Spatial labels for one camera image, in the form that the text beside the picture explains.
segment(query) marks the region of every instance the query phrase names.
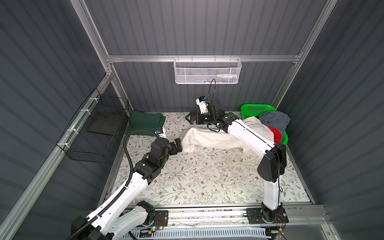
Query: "floral pattern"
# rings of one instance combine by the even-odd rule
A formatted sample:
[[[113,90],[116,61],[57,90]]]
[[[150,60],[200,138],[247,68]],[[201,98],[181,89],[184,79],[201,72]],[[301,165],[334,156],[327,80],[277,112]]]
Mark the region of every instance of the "floral pattern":
[[[174,141],[192,126],[186,113],[163,113],[167,138]],[[130,136],[128,151],[133,163],[150,151],[154,137]],[[196,147],[192,153],[181,152],[170,156],[161,174],[134,200],[145,200],[153,205],[251,203],[263,199],[263,179],[257,173],[260,158],[246,156],[241,148],[215,149]],[[113,192],[129,175],[129,163],[124,155]],[[281,180],[283,202],[309,202],[303,185],[287,156],[287,167]]]

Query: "dark green folded cloth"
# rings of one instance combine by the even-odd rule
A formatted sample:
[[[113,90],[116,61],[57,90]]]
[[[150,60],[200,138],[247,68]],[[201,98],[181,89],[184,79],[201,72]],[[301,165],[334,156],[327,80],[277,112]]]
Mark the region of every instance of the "dark green folded cloth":
[[[166,118],[161,113],[142,113],[133,111],[129,120],[129,126],[125,130],[125,134],[129,134],[136,130],[145,130],[155,133],[155,129],[164,125]],[[132,135],[152,136],[146,132],[135,132]]]

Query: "laundry basket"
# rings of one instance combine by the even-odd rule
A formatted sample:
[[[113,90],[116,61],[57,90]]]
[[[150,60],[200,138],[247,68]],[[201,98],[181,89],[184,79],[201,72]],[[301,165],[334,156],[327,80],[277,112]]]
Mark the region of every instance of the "laundry basket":
[[[258,117],[260,114],[268,111],[277,111],[274,106],[268,104],[244,104],[241,106],[241,114],[244,118]],[[286,145],[288,142],[287,133],[281,138],[281,142]]]

